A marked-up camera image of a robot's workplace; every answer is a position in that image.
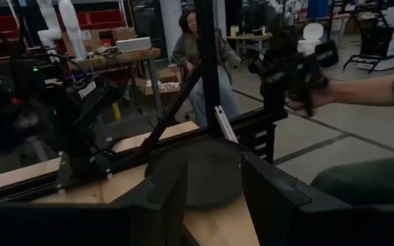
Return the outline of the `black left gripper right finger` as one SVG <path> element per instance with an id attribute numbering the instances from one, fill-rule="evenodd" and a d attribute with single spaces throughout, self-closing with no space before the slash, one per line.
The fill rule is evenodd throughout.
<path id="1" fill-rule="evenodd" d="M 351 206 L 251 152 L 241 177 L 260 246 L 394 246 L 394 205 Z"/>

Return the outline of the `black round plate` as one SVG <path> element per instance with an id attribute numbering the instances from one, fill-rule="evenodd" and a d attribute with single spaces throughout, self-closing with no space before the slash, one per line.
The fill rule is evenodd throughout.
<path id="1" fill-rule="evenodd" d="M 159 165 L 177 161 L 187 164 L 187 202 L 190 210 L 227 205 L 242 194 L 241 154 L 247 147 L 227 139 L 191 139 L 174 144 L 155 155 L 146 166 L 145 176 Z"/>

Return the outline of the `person's forearm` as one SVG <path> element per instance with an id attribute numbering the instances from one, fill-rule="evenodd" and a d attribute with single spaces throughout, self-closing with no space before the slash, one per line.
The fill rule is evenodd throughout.
<path id="1" fill-rule="evenodd" d="M 333 82 L 332 103 L 394 106 L 394 74 L 356 81 Z"/>

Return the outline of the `person's leg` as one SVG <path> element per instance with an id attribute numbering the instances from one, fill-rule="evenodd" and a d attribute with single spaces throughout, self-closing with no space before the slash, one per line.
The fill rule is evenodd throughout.
<path id="1" fill-rule="evenodd" d="M 325 169 L 311 186 L 353 206 L 394 204 L 394 157 Z"/>

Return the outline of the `person's hand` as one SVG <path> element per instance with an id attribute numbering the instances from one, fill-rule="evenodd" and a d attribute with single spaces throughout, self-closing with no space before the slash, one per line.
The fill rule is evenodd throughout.
<path id="1" fill-rule="evenodd" d="M 329 86 L 326 89 L 312 90 L 311 98 L 312 98 L 313 109 L 330 104 L 333 102 L 333 88 Z M 286 106 L 288 106 L 288 108 L 294 111 L 300 111 L 306 109 L 306 106 L 304 105 L 303 102 L 294 101 L 288 97 L 286 97 L 285 99 L 285 104 Z"/>

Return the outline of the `wooden workbench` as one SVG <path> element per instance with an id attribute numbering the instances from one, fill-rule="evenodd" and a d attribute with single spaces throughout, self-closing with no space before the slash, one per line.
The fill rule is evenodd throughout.
<path id="1" fill-rule="evenodd" d="M 160 49 L 151 48 L 129 53 L 111 53 L 111 49 L 103 53 L 93 53 L 85 59 L 70 59 L 68 67 L 73 71 L 96 73 L 111 80 L 130 84 L 130 99 L 139 114 L 143 114 L 142 100 L 146 93 L 146 81 L 150 78 L 152 95 L 155 96 L 157 113 L 162 115 L 160 101 L 159 77 L 154 58 L 160 56 Z"/>

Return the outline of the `red bin shelving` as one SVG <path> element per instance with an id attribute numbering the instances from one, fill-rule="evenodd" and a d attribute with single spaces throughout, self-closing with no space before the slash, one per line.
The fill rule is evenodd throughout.
<path id="1" fill-rule="evenodd" d="M 77 19 L 82 30 L 112 29 L 125 24 L 120 10 L 77 12 Z M 0 16 L 0 32 L 9 41 L 18 38 L 18 25 L 13 16 Z"/>

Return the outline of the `white rectangular box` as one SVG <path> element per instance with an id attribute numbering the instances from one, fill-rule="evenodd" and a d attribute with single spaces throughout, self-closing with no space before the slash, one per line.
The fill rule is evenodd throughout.
<path id="1" fill-rule="evenodd" d="M 117 40 L 116 47 L 121 53 L 130 53 L 151 49 L 152 44 L 149 37 L 143 37 L 128 40 Z"/>

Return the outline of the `black bag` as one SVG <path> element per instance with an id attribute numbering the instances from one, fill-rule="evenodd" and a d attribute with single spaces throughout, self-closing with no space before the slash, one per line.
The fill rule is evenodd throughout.
<path id="1" fill-rule="evenodd" d="M 321 43 L 315 47 L 315 57 L 319 65 L 329 68 L 339 63 L 339 52 L 334 40 Z"/>

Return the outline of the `person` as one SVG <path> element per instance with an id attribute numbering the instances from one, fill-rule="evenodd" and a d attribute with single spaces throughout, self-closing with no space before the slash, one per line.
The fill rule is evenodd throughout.
<path id="1" fill-rule="evenodd" d="M 198 47 L 198 21 L 195 12 L 186 12 L 179 19 L 182 34 L 176 42 L 171 59 L 186 73 L 191 73 L 200 62 L 200 49 Z M 215 32 L 217 46 L 216 58 L 218 65 L 218 81 L 220 90 L 220 104 L 228 119 L 232 120 L 239 115 L 237 103 L 233 96 L 230 69 L 240 65 L 241 58 L 222 37 L 219 31 Z M 202 80 L 199 80 L 187 97 L 190 102 L 196 123 L 204 128 L 207 125 L 205 93 Z"/>

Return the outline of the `small round table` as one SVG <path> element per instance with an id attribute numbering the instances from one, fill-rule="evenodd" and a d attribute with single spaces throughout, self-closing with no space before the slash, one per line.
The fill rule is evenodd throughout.
<path id="1" fill-rule="evenodd" d="M 226 36 L 226 39 L 235 41 L 235 52 L 238 56 L 240 56 L 242 49 L 256 51 L 262 50 L 263 42 L 269 40 L 271 37 L 272 33 L 265 33 L 257 36 L 250 34 L 244 34 L 240 36 Z"/>

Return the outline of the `white chair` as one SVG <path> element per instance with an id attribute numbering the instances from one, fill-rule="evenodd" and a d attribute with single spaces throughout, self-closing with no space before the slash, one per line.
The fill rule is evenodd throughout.
<path id="1" fill-rule="evenodd" d="M 303 29 L 302 38 L 298 40 L 298 51 L 304 55 L 313 54 L 315 47 L 321 44 L 323 34 L 323 25 L 319 23 L 307 24 Z"/>

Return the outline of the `black rolling stand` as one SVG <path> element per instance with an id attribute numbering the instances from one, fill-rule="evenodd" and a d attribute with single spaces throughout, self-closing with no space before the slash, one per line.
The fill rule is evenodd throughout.
<path id="1" fill-rule="evenodd" d="M 341 13 L 354 20 L 361 37 L 359 54 L 352 55 L 344 67 L 355 63 L 368 72 L 394 68 L 394 7 L 377 1 Z"/>

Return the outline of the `silver aluminium bracket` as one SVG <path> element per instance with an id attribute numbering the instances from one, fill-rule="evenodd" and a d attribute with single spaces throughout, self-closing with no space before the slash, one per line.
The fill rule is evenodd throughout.
<path id="1" fill-rule="evenodd" d="M 215 106 L 215 115 L 225 138 L 237 143 L 237 137 L 221 105 Z"/>

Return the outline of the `black diagonal frame strut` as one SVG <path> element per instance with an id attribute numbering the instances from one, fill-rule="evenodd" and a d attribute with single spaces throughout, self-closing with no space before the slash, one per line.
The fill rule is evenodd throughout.
<path id="1" fill-rule="evenodd" d="M 189 96 L 198 80 L 202 78 L 203 64 L 198 64 L 193 72 L 191 72 L 187 78 L 184 87 L 181 89 L 177 97 L 173 100 L 172 104 L 168 107 L 168 110 L 160 119 L 159 123 L 155 126 L 152 133 L 146 138 L 140 146 L 140 153 L 150 152 L 157 144 L 159 138 L 166 130 L 168 122 L 175 116 L 185 99 Z"/>

